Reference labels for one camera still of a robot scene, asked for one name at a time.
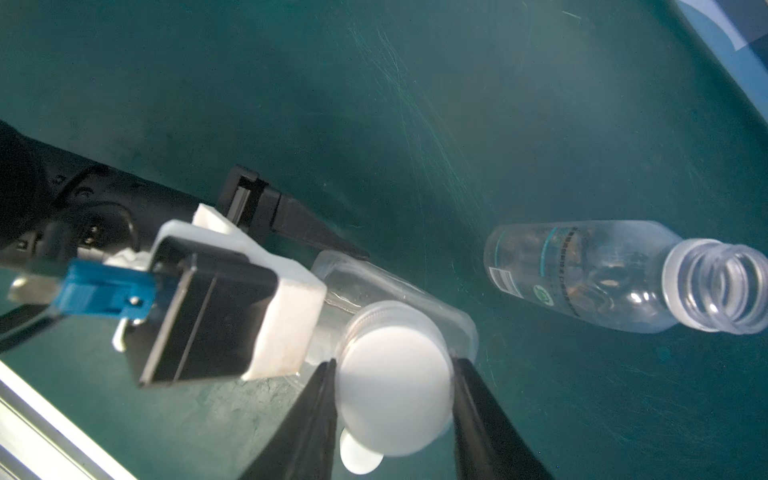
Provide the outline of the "square clear plastic bottle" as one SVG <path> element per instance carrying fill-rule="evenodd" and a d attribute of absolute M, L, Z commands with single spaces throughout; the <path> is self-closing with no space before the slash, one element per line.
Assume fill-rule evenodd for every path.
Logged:
<path fill-rule="evenodd" d="M 472 318 L 408 281 L 331 250 L 317 256 L 311 272 L 327 286 L 327 294 L 304 363 L 286 377 L 294 388 L 302 389 L 316 367 L 334 357 L 347 325 L 360 310 L 382 301 L 401 302 L 426 314 L 437 325 L 451 355 L 476 360 L 479 334 Z"/>

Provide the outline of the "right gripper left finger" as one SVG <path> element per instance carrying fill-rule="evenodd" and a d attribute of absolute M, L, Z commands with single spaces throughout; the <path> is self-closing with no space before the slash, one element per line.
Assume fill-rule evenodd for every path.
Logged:
<path fill-rule="evenodd" d="M 242 479 L 330 479 L 337 409 L 334 360 L 321 363 Z"/>

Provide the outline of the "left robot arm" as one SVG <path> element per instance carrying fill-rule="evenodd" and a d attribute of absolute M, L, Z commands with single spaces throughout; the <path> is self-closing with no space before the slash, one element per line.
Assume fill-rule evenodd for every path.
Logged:
<path fill-rule="evenodd" d="M 271 234 L 305 246 L 365 251 L 338 236 L 295 198 L 235 166 L 215 205 L 1 125 L 1 265 L 20 271 L 75 257 L 143 270 L 170 220 L 262 243 Z"/>

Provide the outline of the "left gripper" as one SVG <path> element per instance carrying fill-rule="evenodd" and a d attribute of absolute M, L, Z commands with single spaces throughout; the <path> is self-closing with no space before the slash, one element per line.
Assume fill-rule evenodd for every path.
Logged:
<path fill-rule="evenodd" d="M 130 209 L 76 205 L 46 225 L 41 255 L 9 292 L 1 318 L 10 351 L 69 316 L 114 318 L 127 354 L 256 354 L 280 286 L 273 255 L 201 204 L 139 249 Z"/>

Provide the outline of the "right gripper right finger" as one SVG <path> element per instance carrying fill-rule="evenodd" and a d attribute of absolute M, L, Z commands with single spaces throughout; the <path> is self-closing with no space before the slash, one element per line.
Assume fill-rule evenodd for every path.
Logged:
<path fill-rule="evenodd" d="M 452 359 L 454 459 L 458 479 L 550 479 L 465 358 Z"/>

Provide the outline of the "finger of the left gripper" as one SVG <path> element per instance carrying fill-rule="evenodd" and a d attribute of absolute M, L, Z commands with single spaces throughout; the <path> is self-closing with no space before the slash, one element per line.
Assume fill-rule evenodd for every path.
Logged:
<path fill-rule="evenodd" d="M 318 250 L 333 250 L 368 260 L 362 248 L 337 234 L 311 210 L 289 195 L 281 195 L 270 224 L 274 233 Z"/>

